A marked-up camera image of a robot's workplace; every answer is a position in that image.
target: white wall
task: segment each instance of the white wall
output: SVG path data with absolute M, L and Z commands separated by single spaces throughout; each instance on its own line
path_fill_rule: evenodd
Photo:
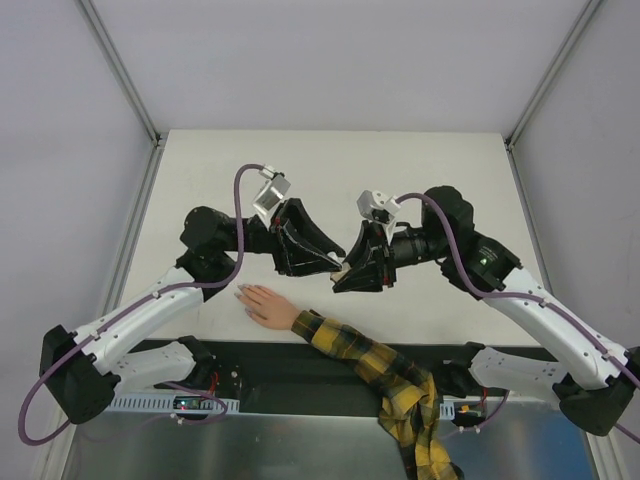
M 3 2 L 0 64 L 0 478 L 22 480 L 36 450 L 17 416 L 42 336 L 94 318 L 150 143 L 74 2 Z
M 640 345 L 640 2 L 607 2 L 516 148 L 552 286 Z M 640 433 L 640 400 L 623 424 Z M 623 441 L 632 478 L 640 446 Z
M 158 128 L 510 133 L 586 0 L 95 0 Z

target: yellow plaid sleeve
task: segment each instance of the yellow plaid sleeve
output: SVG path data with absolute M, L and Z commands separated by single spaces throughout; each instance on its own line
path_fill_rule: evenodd
M 315 312 L 302 312 L 292 330 L 324 354 L 351 366 L 382 396 L 379 422 L 398 441 L 408 478 L 462 480 L 462 473 L 434 436 L 440 405 L 428 371 L 356 329 Z

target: human hand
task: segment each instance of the human hand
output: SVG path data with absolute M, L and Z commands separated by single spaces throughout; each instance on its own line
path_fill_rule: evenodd
M 289 300 L 267 287 L 241 285 L 236 297 L 247 308 L 245 311 L 263 327 L 273 330 L 291 330 L 301 310 Z

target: white tabletop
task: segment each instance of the white tabletop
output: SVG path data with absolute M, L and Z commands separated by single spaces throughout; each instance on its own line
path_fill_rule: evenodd
M 355 204 L 365 189 L 390 194 L 453 185 L 475 209 L 478 231 L 506 245 L 539 279 L 502 138 L 497 134 L 394 132 L 284 132 L 174 130 L 169 135 L 125 287 L 132 297 L 160 277 L 185 250 L 179 237 L 187 213 L 207 205 L 233 216 L 232 183 L 238 167 L 266 163 L 285 172 L 288 197 L 302 199 L 310 217 L 347 252 L 361 218 Z M 243 216 L 264 179 L 242 182 Z M 405 204 L 402 221 L 420 223 L 418 201 Z M 270 255 L 248 254 L 224 291 L 159 329 L 155 338 L 195 335 L 203 340 L 301 341 L 291 332 L 254 324 L 233 293 L 259 283 L 383 342 L 537 345 L 508 318 L 451 286 L 435 264 L 406 267 L 383 293 L 334 294 L 328 274 L 279 276 Z

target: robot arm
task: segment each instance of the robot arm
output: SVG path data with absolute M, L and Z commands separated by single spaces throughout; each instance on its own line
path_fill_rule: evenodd
M 283 200 L 289 188 L 284 175 L 271 167 L 261 174 L 267 182 L 253 202 L 257 214 L 242 219 L 244 251 L 271 254 L 283 275 L 339 271 L 338 256 L 345 252 L 311 221 L 299 199 Z M 127 352 L 225 288 L 223 281 L 236 269 L 226 252 L 238 251 L 238 233 L 236 219 L 208 207 L 193 209 L 180 237 L 187 251 L 164 276 L 102 318 L 74 332 L 58 325 L 44 336 L 41 376 L 84 344 L 44 382 L 72 423 L 90 420 L 127 391 L 166 381 L 198 384 L 208 378 L 213 359 L 193 337 L 155 350 Z
M 559 405 L 580 428 L 606 435 L 635 391 L 613 359 L 637 376 L 640 350 L 627 351 L 586 325 L 539 285 L 513 253 L 477 232 L 473 207 L 453 187 L 432 188 L 426 195 L 446 215 L 475 291 L 460 277 L 444 227 L 433 208 L 423 205 L 420 227 L 404 224 L 403 231 L 394 233 L 400 209 L 397 199 L 366 191 L 358 200 L 366 220 L 343 270 L 332 275 L 334 292 L 380 292 L 394 285 L 398 268 L 436 262 L 452 285 L 514 320 L 557 360 L 540 362 L 470 344 L 475 355 L 465 367 L 475 381 L 484 387 L 514 390 Z M 543 301 L 531 300 L 536 297 Z M 559 309 L 573 317 L 575 324 L 563 318 Z M 585 332 L 597 338 L 607 353 L 601 353 Z

